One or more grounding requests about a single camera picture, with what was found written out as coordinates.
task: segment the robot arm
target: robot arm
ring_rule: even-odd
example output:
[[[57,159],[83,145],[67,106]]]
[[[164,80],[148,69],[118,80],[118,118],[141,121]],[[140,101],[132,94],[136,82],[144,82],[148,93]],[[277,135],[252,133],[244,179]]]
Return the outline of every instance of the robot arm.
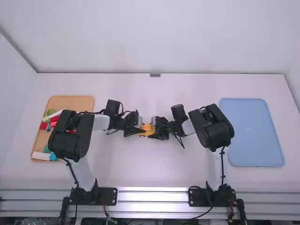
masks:
[[[77,180],[78,187],[86,192],[90,192],[96,182],[85,158],[92,131],[123,130],[124,137],[144,132],[137,128],[143,123],[138,111],[128,111],[129,114],[122,118],[125,113],[123,110],[119,113],[120,105],[121,102],[109,99],[106,108],[99,113],[64,110],[48,140],[49,150],[71,165],[71,175]]]
[[[187,117],[183,105],[171,107],[174,121],[164,117],[153,117],[156,133],[149,136],[160,140],[169,139],[169,133],[174,136],[185,137],[197,134],[201,145],[208,148],[209,154],[209,179],[208,185],[213,191],[226,183],[226,165],[224,157],[227,156],[227,147],[234,137],[234,129],[216,104],[211,104],[201,109],[188,113]]]

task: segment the yellow object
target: yellow object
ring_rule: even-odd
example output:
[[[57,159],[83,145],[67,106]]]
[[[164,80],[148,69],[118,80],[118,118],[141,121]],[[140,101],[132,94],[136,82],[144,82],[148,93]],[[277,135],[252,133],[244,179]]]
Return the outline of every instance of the yellow object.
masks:
[[[140,137],[146,137],[155,134],[155,128],[151,124],[144,124],[139,128],[146,131],[145,133],[138,133],[137,135]]]

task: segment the wire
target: wire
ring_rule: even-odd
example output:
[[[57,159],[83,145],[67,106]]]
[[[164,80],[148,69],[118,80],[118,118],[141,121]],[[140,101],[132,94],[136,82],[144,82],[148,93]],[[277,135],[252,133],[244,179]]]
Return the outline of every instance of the wire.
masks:
[[[184,144],[182,142],[181,137],[167,124],[161,124],[161,126],[163,127],[167,127],[169,129],[169,132],[177,139],[177,141],[179,142],[179,144],[183,147],[183,149],[185,149]]]
[[[193,189],[195,189],[195,188],[197,188],[197,189],[202,189],[202,188],[199,187],[199,186],[190,186],[190,187],[188,188],[187,191],[190,193],[190,191],[193,190]],[[193,198],[198,198],[198,197],[194,196],[194,194],[191,194],[191,193],[190,193],[190,195],[191,195]]]
[[[104,198],[100,198],[102,201],[102,208],[103,208],[103,212],[105,214],[106,217],[109,217],[109,214],[106,211],[106,207],[105,207],[105,202],[104,202]]]
[[[231,219],[234,220],[235,217],[234,217],[234,208],[233,207],[234,207],[235,203],[231,199],[227,199],[226,201],[228,202],[228,205],[231,209],[231,213],[229,215],[231,215]]]
[[[224,176],[224,162],[223,162],[223,155],[225,154],[224,153],[224,148],[225,148],[225,146],[223,146],[223,148],[220,152],[220,154],[221,154],[221,163],[222,163],[222,185],[224,184],[224,178],[225,178],[225,176]]]
[[[190,219],[197,219],[197,218],[203,217],[203,216],[205,216],[207,213],[209,213],[209,212],[212,210],[212,208],[213,208],[213,206],[211,206],[210,209],[207,210],[205,213],[203,213],[203,214],[201,214],[201,215],[199,215],[199,216],[197,216],[197,217],[190,218]]]
[[[141,223],[134,224],[134,225],[147,224],[147,223],[150,223],[150,222],[155,222],[155,220],[150,220],[150,221],[146,221],[146,222],[141,222]]]
[[[122,113],[124,112],[124,107],[123,107],[123,104],[121,103],[121,106],[122,106]]]
[[[182,139],[181,139],[181,137],[179,136],[179,135],[177,135],[177,134],[172,134],[172,135],[174,135],[174,137],[177,139],[177,141],[179,142],[179,144],[183,147],[183,149],[185,149],[185,147],[184,147],[184,145],[183,145],[183,142],[182,142]]]
[[[110,132],[110,133],[109,133],[109,131],[110,131],[110,130],[107,131],[106,135],[111,135],[111,134],[113,134],[113,133],[116,133],[116,132],[119,131],[119,130],[115,130],[115,131],[112,131],[112,132]]]
[[[77,113],[77,115],[79,115],[79,114],[83,114],[83,113],[97,115],[97,114],[102,114],[104,111],[105,111],[105,109],[102,109],[102,110],[101,110],[101,111],[99,111],[99,112],[88,112],[88,111],[82,111],[82,112],[79,112],[79,113]]]
[[[64,160],[64,161],[67,163],[67,166],[68,166],[68,167],[70,167],[70,171],[71,171],[71,174],[72,174],[72,176],[73,176],[73,178],[74,178],[74,180],[75,180],[76,187],[79,188],[78,180],[77,180],[77,178],[76,178],[76,176],[75,176],[75,173],[74,173],[74,171],[73,171],[73,168],[72,168],[70,162],[69,162],[68,160],[66,160],[65,158],[61,158],[61,159]],[[76,201],[76,210],[75,210],[75,217],[74,217],[75,220],[77,219],[77,208],[78,208],[78,205],[77,205],[77,201]]]

